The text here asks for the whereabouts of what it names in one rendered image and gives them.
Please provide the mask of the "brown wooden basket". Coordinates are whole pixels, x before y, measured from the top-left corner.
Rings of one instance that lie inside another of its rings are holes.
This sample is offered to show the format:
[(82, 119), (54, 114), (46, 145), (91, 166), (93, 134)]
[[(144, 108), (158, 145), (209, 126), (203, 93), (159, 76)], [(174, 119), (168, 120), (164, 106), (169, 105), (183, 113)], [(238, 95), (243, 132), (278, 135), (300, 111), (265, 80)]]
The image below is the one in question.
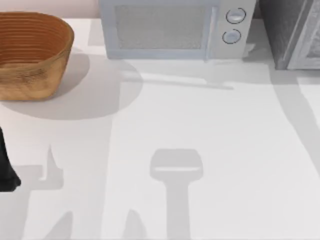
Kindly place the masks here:
[(37, 101), (61, 84), (75, 33), (57, 16), (0, 11), (0, 101)]

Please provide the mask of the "pale microwave oven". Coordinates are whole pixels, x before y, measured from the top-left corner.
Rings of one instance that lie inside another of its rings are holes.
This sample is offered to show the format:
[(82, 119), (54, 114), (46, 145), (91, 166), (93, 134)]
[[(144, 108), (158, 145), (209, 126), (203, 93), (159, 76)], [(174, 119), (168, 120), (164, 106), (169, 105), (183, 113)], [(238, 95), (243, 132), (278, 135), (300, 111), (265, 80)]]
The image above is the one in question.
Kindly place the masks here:
[[(240, 59), (244, 55), (247, 38), (255, 11), (256, 0), (219, 0), (220, 7), (212, 29), (212, 41), (210, 43), (211, 57), (215, 59)], [(231, 9), (242, 8), (246, 12), (245, 19), (238, 24), (231, 24), (226, 19), (226, 14)], [(241, 33), (241, 39), (235, 44), (226, 44), (222, 40), (224, 32), (236, 29)]]

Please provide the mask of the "grey cabinet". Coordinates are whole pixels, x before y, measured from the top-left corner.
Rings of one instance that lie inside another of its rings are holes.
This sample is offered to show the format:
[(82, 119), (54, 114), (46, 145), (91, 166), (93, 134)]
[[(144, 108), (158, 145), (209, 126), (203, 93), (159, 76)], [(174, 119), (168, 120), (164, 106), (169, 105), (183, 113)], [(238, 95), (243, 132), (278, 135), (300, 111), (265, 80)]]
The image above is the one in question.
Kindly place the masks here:
[(320, 70), (320, 0), (259, 0), (277, 70)]

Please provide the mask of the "microwave oven door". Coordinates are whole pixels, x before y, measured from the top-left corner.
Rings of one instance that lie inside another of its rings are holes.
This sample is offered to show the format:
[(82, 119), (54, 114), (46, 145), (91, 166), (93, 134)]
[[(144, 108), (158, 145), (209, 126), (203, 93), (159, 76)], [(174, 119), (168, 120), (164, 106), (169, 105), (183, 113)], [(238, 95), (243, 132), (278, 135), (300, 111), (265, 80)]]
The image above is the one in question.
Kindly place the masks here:
[(109, 59), (209, 60), (219, 0), (98, 0)]

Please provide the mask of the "round microwave knob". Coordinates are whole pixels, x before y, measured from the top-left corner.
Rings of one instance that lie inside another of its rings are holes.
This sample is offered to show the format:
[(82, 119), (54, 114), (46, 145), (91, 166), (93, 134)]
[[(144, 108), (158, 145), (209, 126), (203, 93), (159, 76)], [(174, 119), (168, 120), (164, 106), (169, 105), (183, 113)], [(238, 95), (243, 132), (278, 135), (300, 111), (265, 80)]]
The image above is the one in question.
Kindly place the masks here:
[(243, 8), (231, 9), (226, 14), (226, 20), (230, 24), (239, 24), (246, 18), (246, 11)]
[(231, 29), (229, 31), (226, 31), (222, 35), (222, 40), (224, 43), (228, 45), (236, 44), (239, 42), (242, 38), (242, 34), (237, 29)]

